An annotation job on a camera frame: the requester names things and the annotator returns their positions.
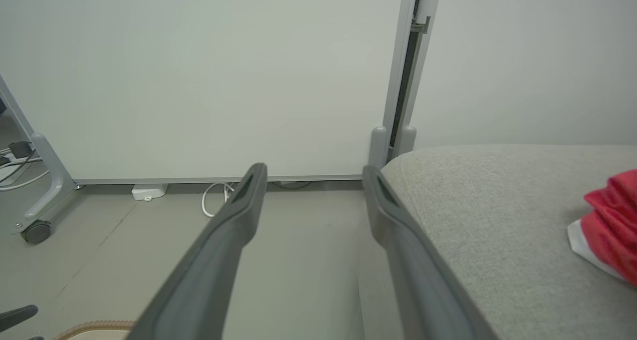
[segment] whiteboard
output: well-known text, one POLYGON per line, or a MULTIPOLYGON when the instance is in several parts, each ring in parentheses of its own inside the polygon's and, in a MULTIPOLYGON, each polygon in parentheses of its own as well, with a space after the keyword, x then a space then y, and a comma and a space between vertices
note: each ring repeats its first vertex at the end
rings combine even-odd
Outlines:
POLYGON ((637 143, 637 0, 439 0, 415 149, 637 143))
POLYGON ((359 175, 401 0, 0 0, 0 74, 73 179, 359 175))

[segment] gray floor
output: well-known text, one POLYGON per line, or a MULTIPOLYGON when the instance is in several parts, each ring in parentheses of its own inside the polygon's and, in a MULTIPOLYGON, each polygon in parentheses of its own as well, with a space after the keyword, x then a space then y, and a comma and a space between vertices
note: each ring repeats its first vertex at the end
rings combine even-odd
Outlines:
MULTIPOLYGON (((23 179, 43 169, 31 167, 23 179)), ((0 192, 0 311, 40 308, 2 340, 52 339, 83 322, 135 320, 207 224, 204 184, 172 185, 151 202, 134 201, 131 186, 87 186, 43 216, 55 227, 48 240, 27 245, 8 229, 49 184, 45 177, 0 192)), ((221 200, 210 194, 209 209, 221 200)), ((364 217, 358 182, 270 186, 257 236, 241 257, 224 338, 362 340, 355 230, 364 217)))

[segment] white fabric trim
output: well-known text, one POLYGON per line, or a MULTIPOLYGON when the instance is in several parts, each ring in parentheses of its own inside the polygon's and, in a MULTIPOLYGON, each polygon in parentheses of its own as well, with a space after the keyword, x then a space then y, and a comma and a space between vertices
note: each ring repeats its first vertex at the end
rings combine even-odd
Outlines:
POLYGON ((575 254, 581 256, 585 260, 588 260, 593 265, 607 272, 608 274, 625 281, 623 276, 621 276, 610 265, 607 265, 603 261, 599 260, 595 253, 591 251, 589 243, 584 236, 584 232, 582 231, 582 220, 576 220, 575 222, 572 222, 568 227, 566 227, 566 231, 568 233, 568 241, 571 243, 571 249, 575 254))

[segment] gray fabric sofa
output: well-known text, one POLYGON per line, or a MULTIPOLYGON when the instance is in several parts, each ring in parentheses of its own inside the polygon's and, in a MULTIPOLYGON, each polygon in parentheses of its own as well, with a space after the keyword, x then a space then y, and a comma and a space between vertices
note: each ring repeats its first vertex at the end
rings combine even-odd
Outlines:
MULTIPOLYGON (((586 193, 632 168, 635 146, 476 145, 403 154, 383 173, 500 338, 637 339, 637 289, 578 257, 566 233, 592 210, 586 193)), ((386 256, 368 228, 366 338, 399 339, 386 256)))

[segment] red fabric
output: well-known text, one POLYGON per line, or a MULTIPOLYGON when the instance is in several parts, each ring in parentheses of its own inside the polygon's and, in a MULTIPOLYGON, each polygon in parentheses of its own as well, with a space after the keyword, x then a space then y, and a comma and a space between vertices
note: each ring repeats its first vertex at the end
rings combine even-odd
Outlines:
POLYGON ((591 251, 637 286, 637 170, 610 177, 584 199, 595 208, 582 218, 591 251))

